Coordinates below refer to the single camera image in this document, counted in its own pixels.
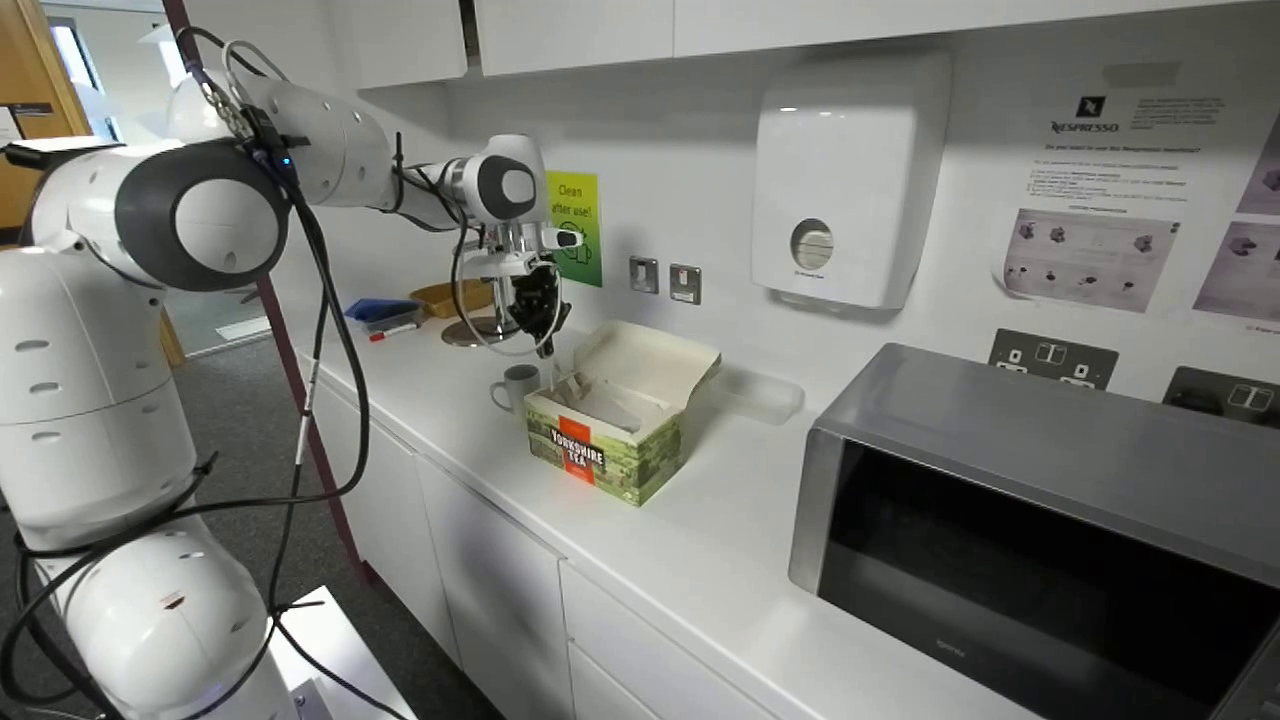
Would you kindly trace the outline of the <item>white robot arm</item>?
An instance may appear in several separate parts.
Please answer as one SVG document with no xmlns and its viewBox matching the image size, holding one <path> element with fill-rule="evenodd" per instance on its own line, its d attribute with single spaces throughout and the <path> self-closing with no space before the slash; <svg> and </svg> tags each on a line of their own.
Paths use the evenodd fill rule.
<svg viewBox="0 0 1280 720">
<path fill-rule="evenodd" d="M 274 273 L 325 203 L 478 226 L 507 278 L 550 269 L 546 163 L 523 134 L 403 163 L 359 108 L 288 81 L 203 81 L 199 133 L 56 161 L 34 239 L 0 261 L 5 499 L 52 610 L 120 720 L 296 720 L 278 609 L 207 532 L 155 335 L 155 296 Z"/>
</svg>

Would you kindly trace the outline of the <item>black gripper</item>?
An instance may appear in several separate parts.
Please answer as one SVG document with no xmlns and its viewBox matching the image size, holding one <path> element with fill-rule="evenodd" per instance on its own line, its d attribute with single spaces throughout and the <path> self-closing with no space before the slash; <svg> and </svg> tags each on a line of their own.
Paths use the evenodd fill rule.
<svg viewBox="0 0 1280 720">
<path fill-rule="evenodd" d="M 557 354 L 557 340 L 566 331 L 574 303 L 561 291 L 561 269 L 539 261 L 529 277 L 511 277 L 511 300 L 504 316 L 539 346 L 539 354 Z"/>
</svg>

